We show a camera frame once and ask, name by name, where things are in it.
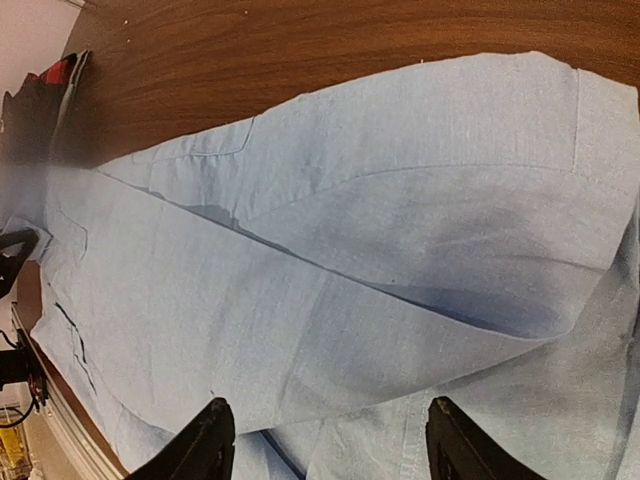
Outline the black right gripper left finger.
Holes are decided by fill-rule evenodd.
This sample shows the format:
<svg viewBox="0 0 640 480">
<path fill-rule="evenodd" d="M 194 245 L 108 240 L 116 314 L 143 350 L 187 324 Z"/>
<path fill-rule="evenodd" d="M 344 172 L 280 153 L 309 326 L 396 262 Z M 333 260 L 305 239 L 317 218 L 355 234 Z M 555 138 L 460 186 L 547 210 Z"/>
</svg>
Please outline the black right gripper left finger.
<svg viewBox="0 0 640 480">
<path fill-rule="evenodd" d="M 230 480 L 235 424 L 224 398 L 211 400 L 154 458 L 128 480 Z"/>
</svg>

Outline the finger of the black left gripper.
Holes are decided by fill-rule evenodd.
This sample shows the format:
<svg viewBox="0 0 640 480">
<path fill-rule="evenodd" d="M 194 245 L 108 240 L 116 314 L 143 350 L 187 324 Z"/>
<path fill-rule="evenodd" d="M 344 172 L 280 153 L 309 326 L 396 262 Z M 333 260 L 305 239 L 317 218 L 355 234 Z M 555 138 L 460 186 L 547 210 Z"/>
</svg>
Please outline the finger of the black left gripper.
<svg viewBox="0 0 640 480">
<path fill-rule="evenodd" d="M 1 235 L 1 297 L 12 290 L 24 263 L 39 241 L 36 230 L 26 228 Z"/>
</svg>

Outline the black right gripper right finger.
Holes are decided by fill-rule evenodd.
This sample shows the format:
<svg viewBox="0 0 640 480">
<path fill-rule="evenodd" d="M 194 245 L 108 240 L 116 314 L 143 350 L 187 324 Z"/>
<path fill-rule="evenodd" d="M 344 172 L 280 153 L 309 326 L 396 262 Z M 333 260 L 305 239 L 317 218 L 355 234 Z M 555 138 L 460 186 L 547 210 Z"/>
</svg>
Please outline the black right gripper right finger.
<svg viewBox="0 0 640 480">
<path fill-rule="evenodd" d="M 432 479 L 543 480 L 512 457 L 449 397 L 435 398 L 425 426 Z"/>
</svg>

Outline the light blue long sleeve shirt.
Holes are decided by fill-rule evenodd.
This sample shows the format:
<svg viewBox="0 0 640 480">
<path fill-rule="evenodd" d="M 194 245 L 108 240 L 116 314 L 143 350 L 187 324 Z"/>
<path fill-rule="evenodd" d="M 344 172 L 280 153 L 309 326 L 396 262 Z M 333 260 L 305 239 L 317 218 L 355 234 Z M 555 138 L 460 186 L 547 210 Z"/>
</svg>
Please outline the light blue long sleeve shirt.
<svg viewBox="0 0 640 480">
<path fill-rule="evenodd" d="M 550 479 L 639 475 L 639 109 L 537 52 L 364 77 L 91 170 L 7 166 L 34 338 L 120 462 L 228 401 L 237 479 L 419 479 L 446 395 Z"/>
</svg>

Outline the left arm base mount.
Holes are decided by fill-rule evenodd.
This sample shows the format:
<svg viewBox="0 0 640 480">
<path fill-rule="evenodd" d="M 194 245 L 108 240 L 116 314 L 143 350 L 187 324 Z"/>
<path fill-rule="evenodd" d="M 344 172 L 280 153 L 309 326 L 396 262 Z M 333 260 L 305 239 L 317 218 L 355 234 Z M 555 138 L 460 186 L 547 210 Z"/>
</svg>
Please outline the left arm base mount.
<svg viewBox="0 0 640 480">
<path fill-rule="evenodd" d="M 10 349 L 1 351 L 1 387 L 26 383 L 36 406 L 44 407 L 49 399 L 47 375 L 28 335 L 22 328 L 16 330 L 15 342 L 4 331 L 1 335 L 10 346 Z"/>
</svg>

